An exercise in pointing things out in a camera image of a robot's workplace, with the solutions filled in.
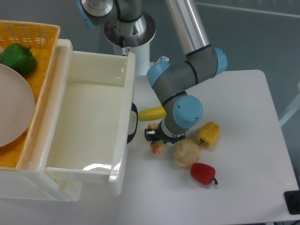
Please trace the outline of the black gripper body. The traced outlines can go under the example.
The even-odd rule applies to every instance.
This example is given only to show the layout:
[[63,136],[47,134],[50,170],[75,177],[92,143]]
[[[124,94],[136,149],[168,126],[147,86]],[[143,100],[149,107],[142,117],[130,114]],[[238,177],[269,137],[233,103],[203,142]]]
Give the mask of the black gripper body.
[[145,139],[149,142],[158,142],[163,141],[164,143],[172,143],[175,144],[178,141],[181,141],[186,138],[185,133],[183,134],[175,134],[171,132],[166,124],[165,120],[161,120],[158,126],[152,130],[151,128],[147,128],[144,130]]

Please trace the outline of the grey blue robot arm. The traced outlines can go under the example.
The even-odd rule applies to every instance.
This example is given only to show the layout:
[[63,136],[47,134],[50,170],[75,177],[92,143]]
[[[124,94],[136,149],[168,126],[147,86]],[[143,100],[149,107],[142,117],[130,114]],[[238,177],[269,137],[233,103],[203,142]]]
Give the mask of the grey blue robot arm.
[[201,118],[201,102],[187,94],[196,86],[227,68],[227,58],[219,48],[212,48],[205,28],[192,0],[166,2],[173,19],[186,60],[172,66],[166,57],[153,65],[149,62],[149,44],[156,33],[153,18],[142,10],[140,0],[79,0],[77,6],[89,27],[104,24],[105,36],[116,55],[134,53],[140,71],[146,75],[151,88],[166,115],[154,130],[146,129],[150,142],[176,143]]

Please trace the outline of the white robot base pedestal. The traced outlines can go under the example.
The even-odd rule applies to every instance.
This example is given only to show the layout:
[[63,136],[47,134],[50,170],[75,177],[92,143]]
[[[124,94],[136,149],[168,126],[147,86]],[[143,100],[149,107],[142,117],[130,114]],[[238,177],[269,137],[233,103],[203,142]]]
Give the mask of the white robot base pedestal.
[[150,61],[150,43],[152,40],[146,42],[138,47],[121,47],[116,44],[113,45],[115,55],[128,56],[129,53],[135,54],[135,75],[146,75],[147,71],[155,62]]

